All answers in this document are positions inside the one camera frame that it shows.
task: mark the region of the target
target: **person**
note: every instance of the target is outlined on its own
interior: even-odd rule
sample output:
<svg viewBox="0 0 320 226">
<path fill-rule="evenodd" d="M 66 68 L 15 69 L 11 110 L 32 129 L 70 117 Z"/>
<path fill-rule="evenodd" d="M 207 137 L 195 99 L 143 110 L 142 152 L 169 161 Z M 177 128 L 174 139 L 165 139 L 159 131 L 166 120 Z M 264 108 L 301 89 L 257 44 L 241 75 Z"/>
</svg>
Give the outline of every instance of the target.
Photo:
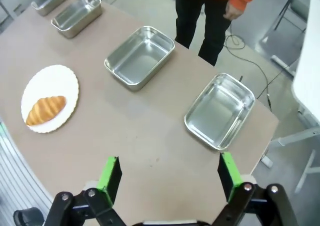
<svg viewBox="0 0 320 226">
<path fill-rule="evenodd" d="M 194 37 L 197 20 L 204 4 L 205 33 L 199 56 L 215 66 L 224 47 L 226 30 L 232 20 L 241 16 L 252 0 L 175 0 L 175 41 L 189 48 Z"/>
</svg>

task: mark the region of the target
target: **metal frame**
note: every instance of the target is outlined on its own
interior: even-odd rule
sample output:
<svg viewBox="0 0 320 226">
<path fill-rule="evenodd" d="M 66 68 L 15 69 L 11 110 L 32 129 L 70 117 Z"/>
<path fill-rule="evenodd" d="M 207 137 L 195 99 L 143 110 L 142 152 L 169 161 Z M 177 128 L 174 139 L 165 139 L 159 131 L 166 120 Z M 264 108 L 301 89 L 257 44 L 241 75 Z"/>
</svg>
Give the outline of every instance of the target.
<svg viewBox="0 0 320 226">
<path fill-rule="evenodd" d="M 296 70 L 298 67 L 299 58 L 300 58 L 300 56 L 293 63 L 291 63 L 290 65 L 287 65 L 278 56 L 276 56 L 276 55 L 271 56 L 272 61 L 274 61 L 277 65 L 279 65 L 283 70 L 288 72 L 293 77 L 296 75 Z"/>
<path fill-rule="evenodd" d="M 301 132 L 297 132 L 295 134 L 286 136 L 286 137 L 280 137 L 277 139 L 274 139 L 270 142 L 269 148 L 275 148 L 275 147 L 285 147 L 288 146 L 288 144 L 294 143 L 294 142 L 299 142 L 301 140 L 305 140 L 307 138 L 315 137 L 320 135 L 320 126 L 312 127 L 309 129 L 306 129 Z M 310 158 L 305 166 L 305 169 L 303 171 L 303 174 L 299 180 L 299 183 L 296 186 L 295 193 L 299 193 L 308 174 L 312 173 L 320 173 L 320 167 L 311 167 L 314 159 L 315 159 L 316 151 L 313 150 Z M 271 168 L 273 165 L 273 162 L 266 156 L 264 155 L 261 159 L 261 162 L 266 165 L 268 168 Z"/>
<path fill-rule="evenodd" d="M 294 25 L 295 27 L 297 27 L 299 30 L 301 30 L 300 27 L 298 27 L 297 25 L 295 25 L 292 21 L 290 21 L 288 18 L 285 17 L 285 14 L 287 12 L 287 10 L 289 9 L 289 6 L 291 4 L 292 0 L 287 0 L 287 2 L 285 3 L 284 7 L 282 8 L 282 10 L 280 11 L 279 15 L 277 16 L 276 21 L 278 20 L 275 28 L 273 29 L 274 31 L 277 30 L 278 26 L 280 25 L 280 22 L 282 21 L 282 19 L 286 19 L 288 22 L 290 22 L 292 25 Z M 304 21 L 306 23 L 306 21 L 300 16 L 298 15 L 295 11 L 290 10 L 292 13 L 294 13 L 297 17 L 299 17 L 302 21 Z"/>
<path fill-rule="evenodd" d="M 0 7 L 4 10 L 4 12 L 8 15 L 8 17 L 11 17 L 13 20 L 17 18 L 17 15 L 15 14 L 15 12 L 8 10 L 4 6 L 4 4 L 1 2 L 1 0 L 0 0 Z"/>
</svg>

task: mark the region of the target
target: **croissant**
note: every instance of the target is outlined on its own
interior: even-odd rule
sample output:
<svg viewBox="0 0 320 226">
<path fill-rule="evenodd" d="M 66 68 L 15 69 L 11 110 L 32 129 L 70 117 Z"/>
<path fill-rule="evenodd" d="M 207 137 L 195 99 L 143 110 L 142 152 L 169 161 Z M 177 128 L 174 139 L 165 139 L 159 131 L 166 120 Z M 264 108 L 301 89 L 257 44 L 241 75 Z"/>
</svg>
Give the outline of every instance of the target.
<svg viewBox="0 0 320 226">
<path fill-rule="evenodd" d="M 64 96 L 40 98 L 29 112 L 26 124 L 34 126 L 50 121 L 65 107 L 66 98 Z"/>
</svg>

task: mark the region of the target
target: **gray floor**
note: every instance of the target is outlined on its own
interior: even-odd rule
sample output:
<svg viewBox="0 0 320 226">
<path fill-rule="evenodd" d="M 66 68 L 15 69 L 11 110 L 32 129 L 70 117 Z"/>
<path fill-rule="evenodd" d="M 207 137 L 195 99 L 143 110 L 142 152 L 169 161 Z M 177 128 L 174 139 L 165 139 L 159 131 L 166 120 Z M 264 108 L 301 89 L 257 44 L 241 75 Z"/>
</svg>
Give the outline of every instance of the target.
<svg viewBox="0 0 320 226">
<path fill-rule="evenodd" d="M 146 25 L 155 26 L 168 36 L 175 36 L 175 6 L 173 0 L 104 0 L 117 8 L 143 21 Z M 269 58 L 277 54 L 285 62 L 292 62 L 300 52 L 303 35 L 291 23 L 283 20 L 279 29 L 274 32 L 274 21 L 287 0 L 254 0 L 246 13 L 232 23 L 232 32 L 241 36 L 248 45 L 243 50 L 234 51 L 243 58 L 255 61 L 272 80 L 281 70 L 273 65 Z M 288 18 L 295 21 L 302 29 L 304 23 L 288 12 Z M 204 38 L 205 16 L 201 15 L 198 27 L 190 47 L 190 53 L 197 53 Z M 243 83 L 257 96 L 266 83 L 261 72 L 252 64 L 230 55 L 224 49 L 219 56 L 216 68 L 227 72 L 236 78 L 243 76 Z M 305 129 L 297 117 L 299 105 L 291 92 L 292 79 L 282 73 L 269 87 L 272 111 L 280 120 L 275 137 L 285 136 Z M 260 101 L 266 106 L 266 95 Z M 318 225 L 320 215 L 320 194 L 318 186 L 320 175 L 307 177 L 305 185 L 299 194 L 294 194 L 294 188 L 303 172 L 312 149 L 317 149 L 315 139 L 295 143 L 290 147 L 270 150 L 268 156 L 273 160 L 271 170 L 259 163 L 253 175 L 261 186 L 273 182 L 281 183 L 289 195 L 300 225 Z M 314 165 L 320 165 L 320 153 L 317 154 Z M 259 225 L 255 217 L 245 217 L 242 225 Z"/>
</svg>

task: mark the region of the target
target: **tabletop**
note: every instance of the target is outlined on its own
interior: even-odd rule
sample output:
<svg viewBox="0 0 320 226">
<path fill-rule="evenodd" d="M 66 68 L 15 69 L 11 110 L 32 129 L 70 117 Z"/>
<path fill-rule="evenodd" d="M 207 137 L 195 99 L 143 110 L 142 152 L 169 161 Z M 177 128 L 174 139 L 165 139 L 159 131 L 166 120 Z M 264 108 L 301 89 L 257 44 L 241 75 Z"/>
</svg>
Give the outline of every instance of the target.
<svg viewBox="0 0 320 226">
<path fill-rule="evenodd" d="M 127 224 L 198 218 L 212 222 L 226 204 L 217 173 L 219 152 L 195 140 L 184 115 L 218 73 L 176 44 L 166 65 L 138 92 L 104 67 L 104 59 L 143 26 L 113 6 L 73 39 L 28 8 L 0 35 L 0 115 L 17 147 L 46 189 L 74 194 L 97 180 L 108 156 L 119 156 L 123 176 L 114 208 Z M 21 98 L 32 76 L 61 64 L 79 81 L 77 107 L 64 126 L 34 133 L 21 116 Z M 277 127 L 256 101 L 229 147 L 240 173 L 253 171 Z"/>
<path fill-rule="evenodd" d="M 292 84 L 295 99 L 320 123 L 320 0 L 310 0 L 303 48 Z"/>
</svg>

